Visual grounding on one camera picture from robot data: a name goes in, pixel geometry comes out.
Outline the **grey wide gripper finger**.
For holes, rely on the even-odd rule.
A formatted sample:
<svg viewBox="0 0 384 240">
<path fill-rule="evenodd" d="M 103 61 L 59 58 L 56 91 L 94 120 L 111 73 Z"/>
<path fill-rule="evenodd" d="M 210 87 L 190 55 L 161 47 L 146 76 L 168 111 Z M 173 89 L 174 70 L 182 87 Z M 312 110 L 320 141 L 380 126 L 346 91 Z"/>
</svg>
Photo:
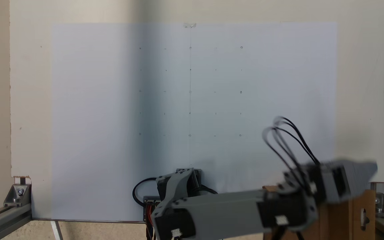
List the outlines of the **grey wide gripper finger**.
<svg viewBox="0 0 384 240">
<path fill-rule="evenodd" d="M 351 198 L 359 197 L 364 193 L 377 171 L 378 166 L 375 161 L 345 160 L 345 173 Z"/>
</svg>

